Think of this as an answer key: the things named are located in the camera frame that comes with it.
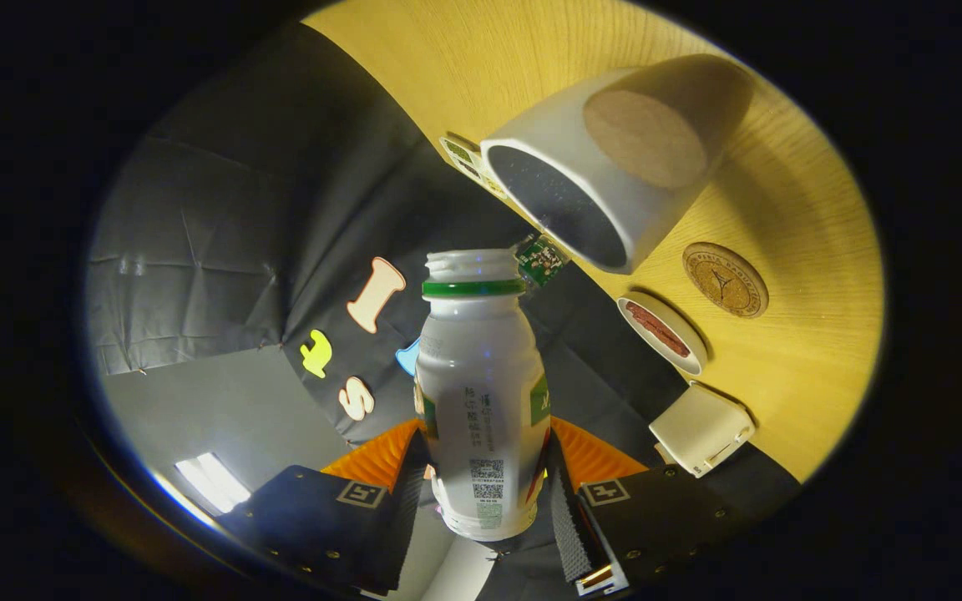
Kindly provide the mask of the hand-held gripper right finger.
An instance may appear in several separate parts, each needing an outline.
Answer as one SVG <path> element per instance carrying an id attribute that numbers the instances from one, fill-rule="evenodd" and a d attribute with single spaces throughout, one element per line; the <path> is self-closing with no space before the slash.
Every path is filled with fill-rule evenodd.
<path id="1" fill-rule="evenodd" d="M 546 474 L 565 581 L 581 598 L 657 585 L 753 525 L 682 468 L 646 468 L 560 418 L 551 419 Z"/>

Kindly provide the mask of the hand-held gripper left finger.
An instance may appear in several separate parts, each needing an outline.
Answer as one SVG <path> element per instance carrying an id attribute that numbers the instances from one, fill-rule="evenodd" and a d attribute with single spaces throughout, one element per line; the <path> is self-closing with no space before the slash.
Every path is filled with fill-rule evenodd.
<path id="1" fill-rule="evenodd" d="M 389 593 L 411 545 L 428 460 L 425 427 L 408 420 L 323 469 L 282 469 L 216 521 L 336 591 Z"/>

